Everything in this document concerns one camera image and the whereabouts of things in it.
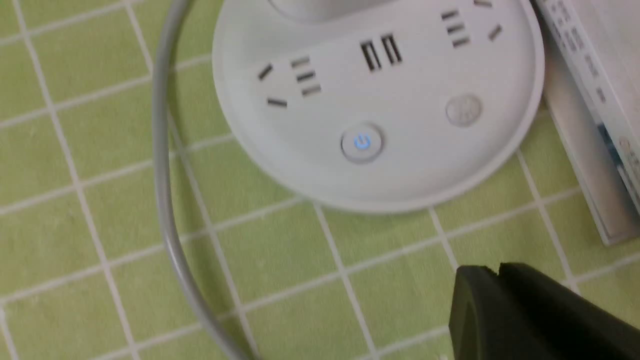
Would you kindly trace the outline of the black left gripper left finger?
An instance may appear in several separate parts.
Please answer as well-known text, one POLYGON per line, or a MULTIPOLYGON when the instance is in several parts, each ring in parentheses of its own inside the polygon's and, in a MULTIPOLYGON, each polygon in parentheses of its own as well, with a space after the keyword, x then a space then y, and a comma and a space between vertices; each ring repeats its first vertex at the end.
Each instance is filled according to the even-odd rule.
POLYGON ((449 317, 455 360, 549 360, 551 353, 498 275, 486 266, 455 272, 449 317))

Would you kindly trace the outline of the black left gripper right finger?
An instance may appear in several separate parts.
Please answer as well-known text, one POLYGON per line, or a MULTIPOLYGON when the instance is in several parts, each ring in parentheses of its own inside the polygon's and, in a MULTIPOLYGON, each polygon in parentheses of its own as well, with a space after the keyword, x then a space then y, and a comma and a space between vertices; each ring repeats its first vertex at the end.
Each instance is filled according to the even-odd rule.
POLYGON ((525 263, 499 266, 535 330, 563 360, 637 360, 639 329, 525 263))

